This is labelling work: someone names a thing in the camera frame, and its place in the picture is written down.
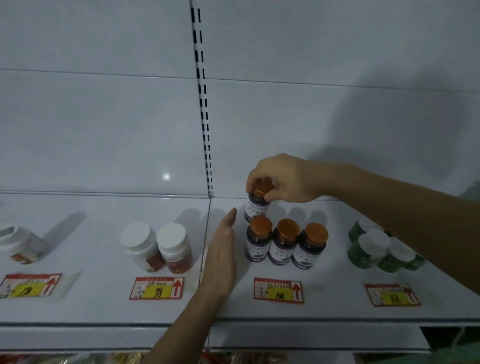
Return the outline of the red and yellow price tag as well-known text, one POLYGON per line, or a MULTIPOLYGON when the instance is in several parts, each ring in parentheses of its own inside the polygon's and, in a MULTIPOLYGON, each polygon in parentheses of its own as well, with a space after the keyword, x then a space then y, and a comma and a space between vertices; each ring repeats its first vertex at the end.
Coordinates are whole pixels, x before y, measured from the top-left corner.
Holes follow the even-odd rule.
POLYGON ((301 281, 255 277, 253 290, 254 300, 299 305, 305 303, 301 281))
POLYGON ((62 273, 8 274, 0 283, 0 299, 48 297, 62 276, 62 273))
POLYGON ((408 284, 364 284, 373 307, 420 307, 413 289, 408 284))
POLYGON ((184 277, 142 276, 135 278, 129 300, 180 300, 184 277))

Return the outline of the white slotted shelf upright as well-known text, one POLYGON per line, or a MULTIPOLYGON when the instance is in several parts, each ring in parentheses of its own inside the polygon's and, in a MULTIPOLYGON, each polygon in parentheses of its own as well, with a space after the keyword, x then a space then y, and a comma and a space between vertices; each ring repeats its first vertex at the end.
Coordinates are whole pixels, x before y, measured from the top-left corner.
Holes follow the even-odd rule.
POLYGON ((213 162, 211 151, 211 138, 208 115, 208 99, 207 99, 207 77, 206 77, 206 61, 205 61, 205 43, 203 39, 203 23, 201 13, 201 0, 189 0, 190 19, 192 27, 192 38, 194 47, 195 70, 197 77, 200 117, 202 128, 202 140, 204 150, 204 163, 206 171, 206 183, 208 197, 214 197, 213 184, 213 162))

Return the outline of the dark bottle with orange cap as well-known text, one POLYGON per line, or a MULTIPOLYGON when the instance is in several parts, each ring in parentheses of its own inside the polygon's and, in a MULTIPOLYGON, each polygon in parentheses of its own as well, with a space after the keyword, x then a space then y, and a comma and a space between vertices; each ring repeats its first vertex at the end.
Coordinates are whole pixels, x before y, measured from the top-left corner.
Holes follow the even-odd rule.
POLYGON ((291 256, 293 264, 302 270, 311 269, 325 250, 328 238, 329 233, 324 225, 308 223, 298 236, 297 245, 291 256))
POLYGON ((268 258, 278 266, 288 264, 298 243, 301 228, 290 218, 279 220, 273 230, 272 242, 268 250, 268 258))
POLYGON ((267 258, 272 234, 273 224, 265 215, 257 215, 250 220, 245 245, 245 256, 249 261, 261 262, 267 258))
POLYGON ((246 221, 251 222, 256 216, 267 214, 270 202, 265 200, 265 196, 274 187, 273 180, 270 178, 261 178, 255 181, 244 208, 244 219, 246 221))

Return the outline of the white metal shelf board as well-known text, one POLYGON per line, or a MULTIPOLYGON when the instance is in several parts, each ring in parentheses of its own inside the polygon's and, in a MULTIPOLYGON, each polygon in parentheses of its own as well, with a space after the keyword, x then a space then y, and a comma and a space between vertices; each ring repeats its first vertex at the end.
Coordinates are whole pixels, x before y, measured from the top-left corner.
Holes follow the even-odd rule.
POLYGON ((199 279, 208 198, 0 193, 0 224, 30 229, 51 245, 40 261, 21 265, 0 258, 0 280, 11 273, 62 273, 77 279, 60 298, 0 299, 0 332, 13 329, 46 334, 48 329, 142 327, 171 324, 183 311, 199 279), (120 244, 121 232, 134 222, 153 232, 178 222, 186 228, 194 267, 179 300, 130 300, 137 277, 148 273, 120 244))
POLYGON ((232 208, 237 209, 235 258, 237 283, 212 326, 213 349, 325 349, 345 351, 427 351, 421 328, 480 329, 480 296, 427 264, 418 271, 387 274, 377 268, 362 270, 347 258, 347 231, 358 213, 337 201, 271 204, 268 217, 274 225, 282 218, 301 228, 309 222, 327 227, 325 251, 313 268, 301 270, 292 263, 252 263, 244 255, 247 222, 246 198, 210 201, 206 240, 232 208), (254 279, 299 281, 304 303, 254 299, 254 279), (417 307, 374 307, 365 284, 408 284, 417 307))

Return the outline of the green bottle with white cap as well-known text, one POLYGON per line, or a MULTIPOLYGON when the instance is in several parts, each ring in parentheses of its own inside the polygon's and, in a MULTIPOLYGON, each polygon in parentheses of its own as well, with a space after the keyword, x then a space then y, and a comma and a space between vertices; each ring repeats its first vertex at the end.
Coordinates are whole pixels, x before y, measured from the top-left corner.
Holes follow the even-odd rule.
POLYGON ((351 243, 355 243, 360 236, 367 233, 369 230, 378 230, 378 225, 372 220, 361 217, 349 229, 347 235, 351 243))
POLYGON ((423 257, 421 254, 416 253, 414 259, 406 263, 403 266, 403 269, 408 271, 417 271, 421 269, 423 266, 425 266, 427 263, 428 263, 428 260, 425 259, 425 257, 423 257))
POLYGON ((395 273, 413 261, 416 252, 396 237, 390 237, 387 254, 377 263, 377 267, 386 273, 395 273))
POLYGON ((373 268, 388 253, 391 240, 378 229, 369 229, 351 244, 347 251, 349 261, 359 269, 373 268))

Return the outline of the colourful packets on lower shelf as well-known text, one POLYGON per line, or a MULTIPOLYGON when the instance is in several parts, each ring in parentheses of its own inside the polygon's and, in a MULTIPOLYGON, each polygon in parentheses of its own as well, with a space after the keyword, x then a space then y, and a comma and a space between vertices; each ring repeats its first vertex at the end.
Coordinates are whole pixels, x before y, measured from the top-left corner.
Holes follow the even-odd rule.
POLYGON ((145 352, 0 354, 0 364, 142 364, 145 352))

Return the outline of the person's left forearm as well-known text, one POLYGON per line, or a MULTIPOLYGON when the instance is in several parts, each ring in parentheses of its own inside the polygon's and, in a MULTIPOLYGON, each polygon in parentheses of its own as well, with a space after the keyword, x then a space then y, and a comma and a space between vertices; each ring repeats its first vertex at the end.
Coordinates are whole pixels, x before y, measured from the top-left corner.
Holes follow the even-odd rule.
POLYGON ((144 356, 141 364, 198 364, 205 342, 226 296, 200 288, 144 356))

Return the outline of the person's right hand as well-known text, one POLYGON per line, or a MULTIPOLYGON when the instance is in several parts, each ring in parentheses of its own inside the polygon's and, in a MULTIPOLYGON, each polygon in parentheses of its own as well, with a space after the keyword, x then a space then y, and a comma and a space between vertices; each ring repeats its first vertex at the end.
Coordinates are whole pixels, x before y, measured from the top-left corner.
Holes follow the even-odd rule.
POLYGON ((274 187, 288 189, 289 203, 311 202, 328 192, 332 172, 328 163, 279 154, 260 160, 247 177, 246 191, 251 193, 258 179, 270 178, 274 187))

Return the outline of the white jar with red label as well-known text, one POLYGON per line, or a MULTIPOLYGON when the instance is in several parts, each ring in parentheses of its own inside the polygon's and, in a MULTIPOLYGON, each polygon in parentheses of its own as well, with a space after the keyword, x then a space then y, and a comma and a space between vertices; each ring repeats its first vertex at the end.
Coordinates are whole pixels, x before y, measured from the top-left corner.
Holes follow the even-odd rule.
POLYGON ((21 225, 0 225, 0 257, 29 265, 41 260, 48 245, 31 230, 21 225))

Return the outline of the person's right forearm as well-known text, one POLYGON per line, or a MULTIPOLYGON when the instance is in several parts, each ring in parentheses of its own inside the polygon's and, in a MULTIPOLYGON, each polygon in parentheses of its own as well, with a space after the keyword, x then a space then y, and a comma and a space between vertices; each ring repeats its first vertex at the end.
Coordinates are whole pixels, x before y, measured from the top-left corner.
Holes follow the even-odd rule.
POLYGON ((480 295, 480 201, 368 172, 322 163, 320 195, 378 223, 445 274, 480 295))

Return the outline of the red bottle with white cap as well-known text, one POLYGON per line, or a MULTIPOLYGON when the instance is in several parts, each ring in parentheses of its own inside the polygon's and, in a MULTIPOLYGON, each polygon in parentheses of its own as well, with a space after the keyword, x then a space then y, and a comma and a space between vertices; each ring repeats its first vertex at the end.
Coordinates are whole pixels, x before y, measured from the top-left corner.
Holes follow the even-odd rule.
POLYGON ((119 243, 132 260, 145 272, 157 272, 165 261, 159 251, 156 235, 145 222, 127 225, 119 236, 119 243))
POLYGON ((174 275, 187 273, 194 264, 186 229, 177 222, 168 223, 156 232, 159 252, 167 269, 174 275))

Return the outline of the person's left hand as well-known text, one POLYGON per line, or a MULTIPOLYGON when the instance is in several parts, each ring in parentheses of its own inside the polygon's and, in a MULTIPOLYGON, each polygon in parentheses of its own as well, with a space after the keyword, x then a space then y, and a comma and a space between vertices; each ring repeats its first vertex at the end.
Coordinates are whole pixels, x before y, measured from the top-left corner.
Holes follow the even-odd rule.
POLYGON ((231 294, 236 282, 235 233, 233 243, 219 245, 215 243, 215 232, 208 245, 199 291, 221 305, 231 294))

